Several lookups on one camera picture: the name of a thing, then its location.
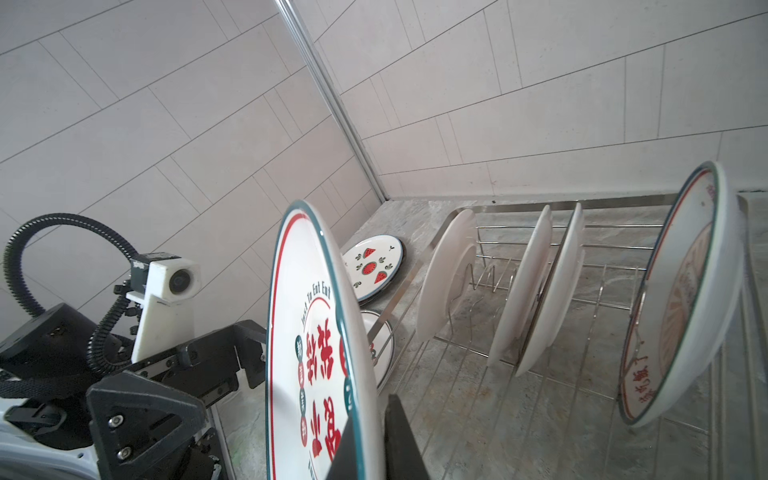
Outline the white plate red characters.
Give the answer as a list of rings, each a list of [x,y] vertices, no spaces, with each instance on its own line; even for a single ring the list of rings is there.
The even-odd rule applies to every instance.
[[[370,342],[369,350],[373,362],[377,390],[381,392],[392,372],[395,360],[396,340],[389,321],[383,323],[374,340]]]
[[[358,479],[386,476],[373,363],[339,247],[305,200],[277,236],[266,340],[266,458],[270,479],[326,479],[348,419]]]

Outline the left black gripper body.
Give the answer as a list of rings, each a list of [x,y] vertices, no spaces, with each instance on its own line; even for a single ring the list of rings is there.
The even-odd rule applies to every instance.
[[[267,331],[253,320],[179,344],[119,375],[119,404],[129,408],[203,408],[266,379]]]

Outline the white watermelon pattern plate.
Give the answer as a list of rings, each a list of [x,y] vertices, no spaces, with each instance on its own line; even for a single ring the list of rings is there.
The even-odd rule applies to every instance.
[[[405,257],[395,236],[381,234],[364,239],[342,254],[359,303],[378,295],[393,280]]]

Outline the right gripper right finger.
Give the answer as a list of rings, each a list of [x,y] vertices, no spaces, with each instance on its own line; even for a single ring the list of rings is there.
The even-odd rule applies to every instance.
[[[390,394],[384,417],[386,478],[428,480],[422,455],[398,395]]]

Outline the white plate red rim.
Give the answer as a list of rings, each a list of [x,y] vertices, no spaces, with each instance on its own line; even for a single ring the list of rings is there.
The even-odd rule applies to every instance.
[[[476,259],[476,227],[475,213],[461,210],[435,247],[417,309],[417,342],[428,341],[448,323],[452,304],[463,295],[465,274]]]

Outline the orange sunburst plate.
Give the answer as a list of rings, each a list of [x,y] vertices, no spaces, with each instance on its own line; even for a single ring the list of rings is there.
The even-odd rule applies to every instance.
[[[724,168],[704,162],[679,191],[630,314],[619,411],[640,427],[670,409],[725,340],[743,284],[738,200]]]

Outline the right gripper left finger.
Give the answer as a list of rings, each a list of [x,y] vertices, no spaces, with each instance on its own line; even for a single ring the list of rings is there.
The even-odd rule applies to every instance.
[[[326,475],[326,480],[357,480],[357,450],[355,421],[348,419],[341,442]]]

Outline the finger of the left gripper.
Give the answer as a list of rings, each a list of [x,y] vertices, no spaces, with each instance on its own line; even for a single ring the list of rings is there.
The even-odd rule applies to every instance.
[[[210,460],[193,451],[206,425],[197,397],[132,372],[90,386],[89,430],[102,479],[195,478],[210,472]]]

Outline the brown patterned plate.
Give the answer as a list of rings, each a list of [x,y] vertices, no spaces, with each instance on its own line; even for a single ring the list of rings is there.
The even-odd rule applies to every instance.
[[[497,364],[505,350],[522,334],[544,277],[552,233],[552,211],[551,207],[546,205],[538,218],[512,281],[488,354],[488,367]]]
[[[516,377],[522,376],[536,364],[544,351],[553,344],[562,327],[584,262],[584,230],[583,205],[577,203],[534,315],[531,331],[516,368]]]

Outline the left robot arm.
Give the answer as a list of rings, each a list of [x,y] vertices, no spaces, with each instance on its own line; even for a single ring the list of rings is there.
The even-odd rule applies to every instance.
[[[265,379],[265,329],[237,322],[100,376],[95,324],[66,304],[1,344],[5,479],[225,479],[212,405]]]

